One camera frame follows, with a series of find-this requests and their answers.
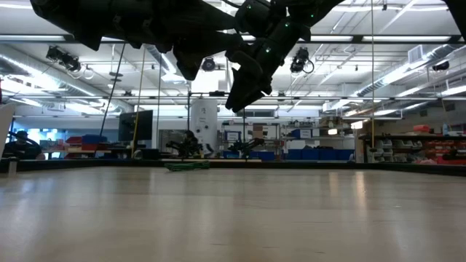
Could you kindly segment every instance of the green object on floor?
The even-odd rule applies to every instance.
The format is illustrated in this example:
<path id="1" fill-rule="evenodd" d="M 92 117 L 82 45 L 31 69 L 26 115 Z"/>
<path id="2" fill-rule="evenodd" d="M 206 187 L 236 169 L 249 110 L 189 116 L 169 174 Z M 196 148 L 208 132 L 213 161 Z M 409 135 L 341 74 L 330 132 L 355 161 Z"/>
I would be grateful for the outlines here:
<path id="1" fill-rule="evenodd" d="M 197 163 L 189 163 L 189 164 L 165 164 L 165 167 L 169 169 L 169 171 L 187 171 L 187 170 L 198 170 L 198 169 L 209 169 L 210 162 L 197 162 Z"/>

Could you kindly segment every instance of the ceiling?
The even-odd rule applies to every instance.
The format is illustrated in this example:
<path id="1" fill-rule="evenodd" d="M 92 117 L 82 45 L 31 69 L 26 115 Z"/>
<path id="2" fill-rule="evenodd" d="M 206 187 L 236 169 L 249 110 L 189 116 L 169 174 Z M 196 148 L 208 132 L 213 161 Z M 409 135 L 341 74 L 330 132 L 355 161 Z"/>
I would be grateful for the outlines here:
<path id="1" fill-rule="evenodd" d="M 208 0 L 208 3 L 230 12 L 232 8 L 228 7 L 221 1 Z M 374 30 L 375 34 L 384 35 L 458 35 L 459 30 L 451 16 L 444 9 L 445 4 L 440 0 L 418 0 L 415 5 L 407 9 L 402 15 L 400 9 L 409 4 L 410 0 L 388 0 L 389 9 L 382 11 L 378 9 L 382 0 L 374 0 L 376 10 L 374 11 L 374 24 L 371 22 L 371 12 L 363 10 L 370 7 L 371 1 L 354 0 L 345 1 L 330 12 L 323 20 L 311 28 L 313 34 L 364 34 L 371 35 Z M 28 6 L 28 0 L 2 1 L 0 0 L 0 35 L 1 34 L 62 34 L 66 33 L 47 21 L 37 17 L 31 9 L 10 9 L 1 7 L 2 4 L 17 4 Z M 81 44 L 47 44 L 47 43 L 18 43 L 9 44 L 14 49 L 23 54 L 33 57 L 47 65 L 65 73 L 64 68 L 60 65 L 50 64 L 45 58 L 50 45 L 57 45 L 61 49 L 72 55 L 79 57 L 79 61 L 91 68 L 95 75 L 91 79 L 81 77 L 79 80 L 101 90 L 110 93 L 108 87 L 111 84 L 112 77 L 110 71 L 116 71 L 118 60 L 122 52 L 122 44 L 103 44 L 98 52 L 95 52 Z M 361 83 L 371 80 L 374 77 L 383 74 L 397 64 L 403 63 L 408 58 L 408 51 L 414 48 L 415 44 L 297 44 L 285 59 L 285 65 L 279 68 L 273 76 L 272 88 L 276 95 L 278 92 L 286 92 L 290 96 L 305 95 L 323 95 L 323 96 L 342 96 L 348 95 L 351 88 L 358 88 Z M 306 47 L 312 56 L 315 64 L 315 71 L 310 75 L 301 75 L 296 78 L 290 73 L 290 64 L 293 56 L 300 47 Z M 159 91 L 164 96 L 186 95 L 190 83 L 177 82 L 171 83 L 160 80 L 166 72 L 161 71 L 158 62 L 149 53 L 143 57 L 143 49 L 134 49 L 127 45 L 123 54 L 122 66 L 120 73 L 121 82 L 116 86 L 116 94 L 122 95 L 125 91 L 131 91 L 137 95 L 142 76 L 142 93 L 141 95 L 157 96 Z M 172 54 L 166 54 L 165 58 L 172 65 L 176 60 Z M 217 64 L 226 65 L 226 59 L 223 54 L 217 54 L 214 57 Z M 452 62 L 452 67 L 461 67 L 463 64 L 462 57 L 456 57 Z M 231 72 L 225 70 L 214 71 L 211 73 L 200 72 L 196 81 L 206 81 L 206 79 L 218 80 L 212 87 L 205 87 L 205 90 L 223 90 L 227 91 L 229 84 L 226 78 L 232 78 Z M 403 88 L 415 87 L 419 83 L 427 81 L 427 71 L 421 70 L 398 82 L 392 83 L 392 86 L 402 86 Z M 161 100 L 162 104 L 183 105 L 186 100 Z M 300 106 L 322 105 L 323 100 L 305 100 Z M 137 100 L 128 101 L 130 105 L 135 105 Z M 153 100 L 142 100 L 142 104 L 155 104 Z M 256 104 L 278 103 L 275 101 L 259 101 Z"/>

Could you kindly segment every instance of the person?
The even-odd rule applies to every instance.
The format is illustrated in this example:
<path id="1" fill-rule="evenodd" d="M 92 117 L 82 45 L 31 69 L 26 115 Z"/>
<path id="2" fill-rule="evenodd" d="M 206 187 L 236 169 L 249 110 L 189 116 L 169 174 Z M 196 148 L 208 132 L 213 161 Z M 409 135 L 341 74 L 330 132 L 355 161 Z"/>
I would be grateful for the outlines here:
<path id="1" fill-rule="evenodd" d="M 45 160 L 45 155 L 42 153 L 40 146 L 35 146 L 26 141 L 28 138 L 26 131 L 18 131 L 16 136 L 16 141 L 5 144 L 4 158 L 16 156 L 22 160 Z"/>

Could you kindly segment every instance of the wooden floor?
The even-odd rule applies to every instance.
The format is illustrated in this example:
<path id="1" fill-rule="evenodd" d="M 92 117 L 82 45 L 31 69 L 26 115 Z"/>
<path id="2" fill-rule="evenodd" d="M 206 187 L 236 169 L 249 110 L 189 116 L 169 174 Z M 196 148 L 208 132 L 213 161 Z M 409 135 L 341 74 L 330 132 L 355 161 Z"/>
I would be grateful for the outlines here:
<path id="1" fill-rule="evenodd" d="M 466 261 L 466 179 L 95 168 L 0 179 L 0 261 Z"/>

